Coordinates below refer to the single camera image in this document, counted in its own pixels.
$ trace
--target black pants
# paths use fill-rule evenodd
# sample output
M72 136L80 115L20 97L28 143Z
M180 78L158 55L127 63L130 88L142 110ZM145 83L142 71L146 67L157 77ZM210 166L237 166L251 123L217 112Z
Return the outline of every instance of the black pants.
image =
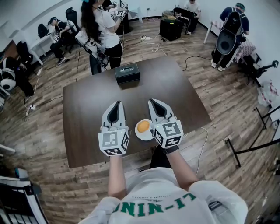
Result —
M16 83L17 86L24 92L25 96L32 96L34 94L33 87L28 82L27 78L25 77L24 72L20 70L15 70L16 75Z
M58 42L53 43L51 45L51 51L54 53L56 58L63 58L63 55L62 55L63 51L60 48L68 43L71 43L71 39L64 38L64 39L60 39Z
M89 64L91 66L91 74L92 75L101 73L101 67L100 67L98 61L96 60L96 58L94 58L91 55L89 56Z
M166 154L162 152L162 147L160 145L156 147L152 157L152 161L150 162L150 169L156 167L171 168L169 160L167 159Z
M230 62L231 58L233 57L233 55L239 45L240 45L240 43L236 43L235 46L233 47L232 51L223 57L223 59L220 62L220 66L222 68L225 68L227 66L227 64ZM213 56L213 62L215 64L218 64L221 59L221 56L222 56L222 54L216 49L214 56Z
M196 13L193 13L193 12L190 12L188 10L181 9L181 8L175 8L173 11L174 11L174 16L175 16L175 12L176 12L176 13L181 13L183 17L189 18L189 29L188 29L188 31L190 31L190 32L195 31L196 25L197 25L197 22L198 22L198 19L194 18L195 16L197 16Z
M110 57L109 62L110 62L111 69L120 67L122 54L123 54L123 48L121 43L119 43L118 45L112 48L106 48L105 55Z

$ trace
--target black stand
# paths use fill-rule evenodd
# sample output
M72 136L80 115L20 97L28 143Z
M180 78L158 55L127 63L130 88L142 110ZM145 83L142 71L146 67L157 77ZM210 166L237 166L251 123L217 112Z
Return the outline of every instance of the black stand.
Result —
M265 148L265 147L268 147L268 146L271 146L271 145L274 145L274 144L280 142L280 138L279 138L279 139L277 139L277 140L275 140L275 141L272 140L272 141L269 142L269 143L266 143L266 144L263 144L263 145L260 145L260 146L257 146L257 147L253 147L253 148L252 148L252 146L255 144L255 142L257 141L257 139L258 139L259 136L261 135L262 131L267 129L266 123L267 123L268 120L269 120L269 115L271 115L273 112L275 112L275 111L278 110L279 108L280 108L280 106L277 107L277 108L275 108L273 111L269 112L268 114L266 114L266 115L264 115L264 116L261 116L261 114L260 114L258 108L255 108L255 109L254 109L254 111L257 111L257 112L258 112L258 114L259 114L259 116L260 116L260 118L261 118L261 120L262 120L263 126L262 126L262 129L260 130L258 136L256 137L256 139L255 139L255 140L253 141L253 143L250 145L249 149L247 149L247 150L242 150L242 151L235 151L235 149L234 149L234 147L233 147L233 145L232 145L230 139L228 138L228 139L225 141L226 144L229 143L229 145L230 145L230 147L231 147L231 149L232 149L232 151L233 151L233 154L234 154L235 159L236 159L237 164L238 164L238 165L236 165L236 168L240 168L240 167L241 167L239 158L238 158L238 156L237 156L238 154L242 154L242 153L246 153L246 152L255 151L255 150L262 149L262 148Z

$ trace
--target hand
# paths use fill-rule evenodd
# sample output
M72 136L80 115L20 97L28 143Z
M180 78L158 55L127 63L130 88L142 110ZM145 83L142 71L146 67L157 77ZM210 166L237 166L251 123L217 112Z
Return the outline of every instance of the hand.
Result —
M27 70L26 66L24 64L20 64L19 67L21 67L23 70Z

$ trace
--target person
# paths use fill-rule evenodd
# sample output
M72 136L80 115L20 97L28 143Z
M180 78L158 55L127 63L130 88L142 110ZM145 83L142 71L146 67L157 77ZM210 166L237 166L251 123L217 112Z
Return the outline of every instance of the person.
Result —
M244 224L247 212L218 181L200 181L178 147L157 146L150 169L127 180L122 157L110 157L108 197L79 224Z
M34 94L33 87L28 82L27 78L25 77L24 71L26 70L26 66L16 59L12 57L5 57L5 52L0 52L0 69L4 68L4 60L6 58L6 66L5 68L9 68L14 71L16 76L15 81L16 85L24 92L26 97L30 97Z
M71 28L66 23L58 20L56 17L52 17L48 24L54 26L55 31L57 32L54 38L55 42L51 45L51 51L55 54L56 58L59 59L57 64L60 65L66 60L66 57L63 56L64 52L60 48L71 42L72 35L69 33Z
M191 35L196 29L196 25L201 14L200 5L196 0L188 0L184 5L184 9L175 8L174 12L179 12L178 16L188 17L190 19L187 34Z
M229 16L229 14L231 12L233 12L233 8L232 7L227 7L224 9L224 11L222 12L222 14L220 15L220 19L224 22L226 20L226 18ZM242 30L244 31L244 34L249 35L249 20L246 17L246 15L244 14L245 12L245 6L242 3L236 3L235 5L235 10L240 14L240 18L241 18L241 25L242 25ZM225 70L226 65L230 62L230 60L232 59L236 49L238 48L238 46L240 45L240 41L241 41L241 37L237 36L236 38L236 44L233 47L233 50L225 55L223 57L223 59L220 62L220 67L218 67L218 70L220 72ZM220 59L221 59L222 54L216 49L213 59L211 60L211 66L213 68L216 68L217 64L219 63Z
M116 30L121 24L118 18L115 22L111 14L98 7L104 3L104 0L84 0L81 7L81 25L89 39L101 43L105 48L104 54L109 56L111 69L119 67L123 55L123 47ZM98 65L97 60L90 57L92 64Z

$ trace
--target black shoe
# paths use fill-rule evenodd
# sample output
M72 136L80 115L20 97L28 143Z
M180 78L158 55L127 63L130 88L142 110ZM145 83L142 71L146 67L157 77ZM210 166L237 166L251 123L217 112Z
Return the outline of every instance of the black shoe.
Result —
M57 62L58 65L62 64L63 62L65 62L66 57L60 58Z

